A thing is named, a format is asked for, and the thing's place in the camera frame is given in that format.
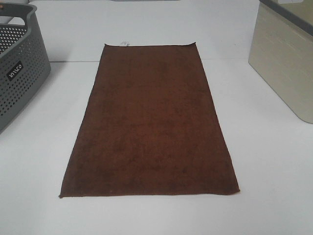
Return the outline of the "brown towel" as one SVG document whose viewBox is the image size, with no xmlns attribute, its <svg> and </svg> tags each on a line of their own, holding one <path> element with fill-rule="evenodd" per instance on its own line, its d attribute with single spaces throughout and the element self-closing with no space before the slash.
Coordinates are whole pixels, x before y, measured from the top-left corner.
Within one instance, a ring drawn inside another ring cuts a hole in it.
<svg viewBox="0 0 313 235">
<path fill-rule="evenodd" d="M 239 191 L 197 45 L 105 45 L 60 198 Z"/>
</svg>

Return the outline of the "grey perforated plastic basket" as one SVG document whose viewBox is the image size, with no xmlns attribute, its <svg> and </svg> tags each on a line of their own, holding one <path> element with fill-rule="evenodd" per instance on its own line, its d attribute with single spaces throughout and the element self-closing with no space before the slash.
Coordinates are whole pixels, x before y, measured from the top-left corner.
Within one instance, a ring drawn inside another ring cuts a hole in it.
<svg viewBox="0 0 313 235">
<path fill-rule="evenodd" d="M 23 25 L 0 25 L 0 128 L 24 109 L 51 72 L 44 40 L 31 4 L 1 3 L 0 14 Z"/>
</svg>

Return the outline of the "beige plastic bin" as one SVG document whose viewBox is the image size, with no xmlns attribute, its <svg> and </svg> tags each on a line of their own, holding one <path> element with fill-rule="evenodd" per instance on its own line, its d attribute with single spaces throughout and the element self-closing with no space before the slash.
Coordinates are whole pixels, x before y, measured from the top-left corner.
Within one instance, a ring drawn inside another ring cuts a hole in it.
<svg viewBox="0 0 313 235">
<path fill-rule="evenodd" d="M 301 120 L 313 121 L 313 2 L 262 0 L 248 63 Z"/>
</svg>

